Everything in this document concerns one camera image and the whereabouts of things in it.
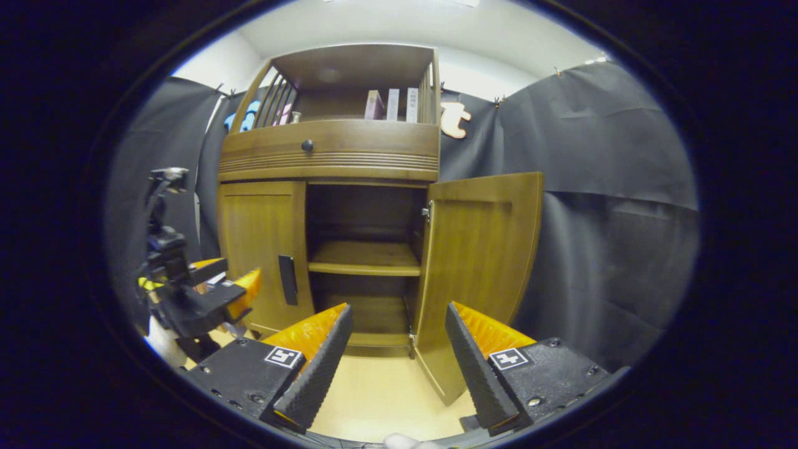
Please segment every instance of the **white ceiling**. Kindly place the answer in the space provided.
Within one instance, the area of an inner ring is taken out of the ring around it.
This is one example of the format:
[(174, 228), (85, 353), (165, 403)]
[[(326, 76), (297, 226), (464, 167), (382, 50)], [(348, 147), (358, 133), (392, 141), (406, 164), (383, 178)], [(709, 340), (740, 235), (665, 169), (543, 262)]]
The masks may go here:
[(538, 79), (601, 54), (510, 0), (296, 0), (239, 32), (262, 58), (342, 43), (413, 43), (463, 50)]

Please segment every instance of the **black door handle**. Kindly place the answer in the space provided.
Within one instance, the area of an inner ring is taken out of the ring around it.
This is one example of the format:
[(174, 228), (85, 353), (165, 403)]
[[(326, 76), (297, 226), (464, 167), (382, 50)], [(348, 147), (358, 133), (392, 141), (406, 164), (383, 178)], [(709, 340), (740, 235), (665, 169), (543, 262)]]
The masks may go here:
[(282, 281), (282, 293), (286, 297), (286, 304), (298, 305), (297, 303), (297, 278), (294, 273), (294, 258), (291, 256), (277, 256), (280, 263), (280, 280)]

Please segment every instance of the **beige floor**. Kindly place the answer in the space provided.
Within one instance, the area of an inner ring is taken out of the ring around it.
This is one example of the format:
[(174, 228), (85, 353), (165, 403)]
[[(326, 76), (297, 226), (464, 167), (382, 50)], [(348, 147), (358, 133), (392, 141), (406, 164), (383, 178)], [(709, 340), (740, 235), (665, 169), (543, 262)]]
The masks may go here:
[[(215, 330), (210, 335), (222, 346), (234, 340), (228, 332)], [(189, 360), (185, 366), (191, 369), (195, 364)], [(416, 360), (343, 356), (310, 430), (372, 443), (394, 432), (437, 439), (462, 433), (458, 419), (475, 413), (468, 391), (444, 406)]]

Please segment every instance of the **book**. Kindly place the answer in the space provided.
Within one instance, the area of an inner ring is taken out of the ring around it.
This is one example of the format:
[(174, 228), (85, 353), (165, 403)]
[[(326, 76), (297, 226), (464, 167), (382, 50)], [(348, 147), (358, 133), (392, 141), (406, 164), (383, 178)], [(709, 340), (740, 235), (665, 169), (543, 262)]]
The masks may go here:
[(418, 88), (409, 87), (407, 89), (407, 114), (405, 121), (418, 123)]
[(382, 120), (382, 113), (385, 111), (385, 105), (382, 103), (379, 90), (370, 90), (369, 98), (365, 101), (365, 116), (366, 120)]
[(388, 89), (388, 111), (385, 119), (396, 121), (399, 118), (399, 89)]

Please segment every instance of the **wooden cabinet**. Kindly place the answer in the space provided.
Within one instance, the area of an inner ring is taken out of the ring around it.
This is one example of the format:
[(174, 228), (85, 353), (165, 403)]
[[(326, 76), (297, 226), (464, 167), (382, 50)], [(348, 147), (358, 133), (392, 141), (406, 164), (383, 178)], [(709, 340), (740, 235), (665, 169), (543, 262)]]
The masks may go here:
[[(255, 128), (237, 132), (261, 85)], [(368, 89), (405, 96), (407, 87), (419, 89), (418, 123), (404, 121), (403, 103), (399, 121), (362, 119)], [(302, 121), (280, 125), (287, 110)], [(349, 346), (409, 349), (451, 403), (465, 384), (446, 304), (512, 320), (535, 256), (543, 177), (435, 183), (439, 126), (434, 49), (337, 46), (275, 58), (224, 141), (219, 223), (230, 277), (263, 270), (250, 328), (268, 334), (352, 304)], [(293, 258), (293, 305), (280, 256)]]

